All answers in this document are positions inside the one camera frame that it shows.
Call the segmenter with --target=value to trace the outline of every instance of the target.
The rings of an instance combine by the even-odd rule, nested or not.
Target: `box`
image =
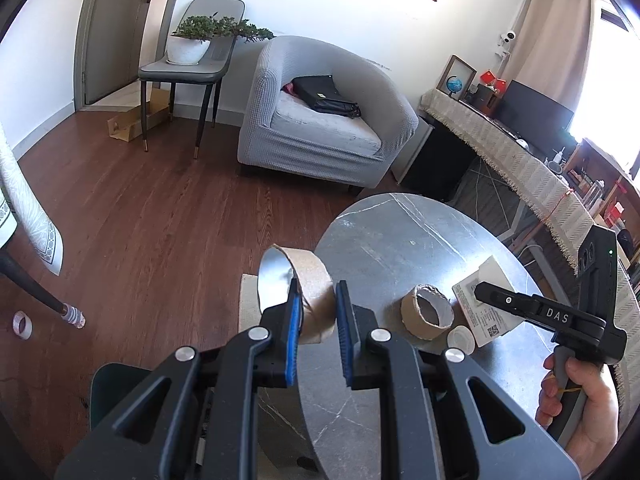
[[[493,256],[482,263],[471,276],[453,286],[453,293],[460,302],[478,348],[513,330],[523,321],[521,317],[476,300],[474,291],[480,282],[489,282],[513,290],[513,285]]]
[[[146,104],[146,129],[149,131],[154,126],[169,118],[169,91],[159,88],[151,89],[149,102]],[[120,112],[107,121],[109,136],[114,139],[130,140],[142,134],[140,125],[140,105]]]

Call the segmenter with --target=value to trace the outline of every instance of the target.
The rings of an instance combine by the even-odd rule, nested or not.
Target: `picture frame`
[[[459,101],[460,98],[465,95],[477,73],[478,72],[471,65],[469,65],[469,63],[464,62],[458,56],[452,55],[449,58],[449,63],[447,63],[447,67],[444,69],[442,77],[440,78],[440,81],[436,88],[447,95],[450,94],[449,97],[451,97],[452,99]],[[447,80],[454,76],[462,81],[462,90],[460,90],[459,92],[451,92],[447,88]]]

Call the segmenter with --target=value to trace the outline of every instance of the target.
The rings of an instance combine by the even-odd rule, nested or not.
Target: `white plant pot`
[[[166,55],[169,63],[176,65],[197,65],[209,48],[210,41],[187,40],[169,36],[166,40]]]

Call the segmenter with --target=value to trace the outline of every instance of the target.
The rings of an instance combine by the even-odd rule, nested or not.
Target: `computer monitor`
[[[537,156],[553,159],[564,148],[574,152],[577,141],[567,132],[574,113],[528,86],[512,81],[497,105],[493,118],[527,141]]]

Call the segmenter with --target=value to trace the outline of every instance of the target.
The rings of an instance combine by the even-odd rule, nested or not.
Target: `black bag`
[[[354,119],[360,117],[357,103],[342,97],[330,75],[308,75],[293,81],[293,91],[312,110],[321,114],[335,114]]]

